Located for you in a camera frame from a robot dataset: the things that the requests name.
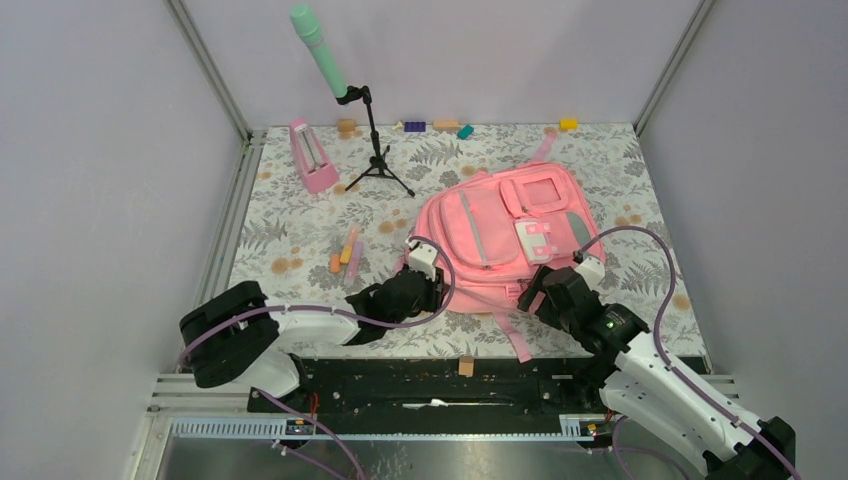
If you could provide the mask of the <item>pink school backpack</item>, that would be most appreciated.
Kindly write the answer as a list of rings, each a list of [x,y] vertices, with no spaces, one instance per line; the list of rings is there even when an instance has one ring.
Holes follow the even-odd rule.
[[[599,230],[577,179],[546,159],[557,136],[545,137],[531,161],[480,173],[431,197],[411,231],[445,252],[453,288],[448,311],[491,314],[520,362],[531,354],[508,315],[541,266],[573,265],[573,254]]]

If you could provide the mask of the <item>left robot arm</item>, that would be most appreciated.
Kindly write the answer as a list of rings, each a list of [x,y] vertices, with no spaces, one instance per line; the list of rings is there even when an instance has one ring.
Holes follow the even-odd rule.
[[[389,331],[426,324],[444,312],[452,286],[438,269],[433,278],[403,267],[393,277],[349,295],[342,307],[269,304],[256,281],[243,281],[186,314],[179,322],[185,344],[180,366],[198,387],[229,383],[255,386],[288,411],[309,401],[310,385],[286,344],[360,346]]]

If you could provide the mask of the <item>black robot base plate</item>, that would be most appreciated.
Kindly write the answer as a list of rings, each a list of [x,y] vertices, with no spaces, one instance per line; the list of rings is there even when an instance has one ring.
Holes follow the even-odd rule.
[[[429,424],[490,427],[520,417],[586,414],[605,418],[585,374],[589,358],[477,358],[474,375],[457,374],[458,359],[305,359],[307,380],[283,398],[287,406],[332,428],[405,429]]]

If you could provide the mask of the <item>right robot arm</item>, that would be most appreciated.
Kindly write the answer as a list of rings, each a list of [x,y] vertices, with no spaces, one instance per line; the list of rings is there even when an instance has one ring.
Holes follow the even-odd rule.
[[[654,338],[627,307],[601,302],[603,267],[541,266],[518,308],[567,332],[590,362],[573,375],[583,410],[604,406],[672,447],[708,479],[797,479],[796,434],[779,417],[763,420],[730,399]]]

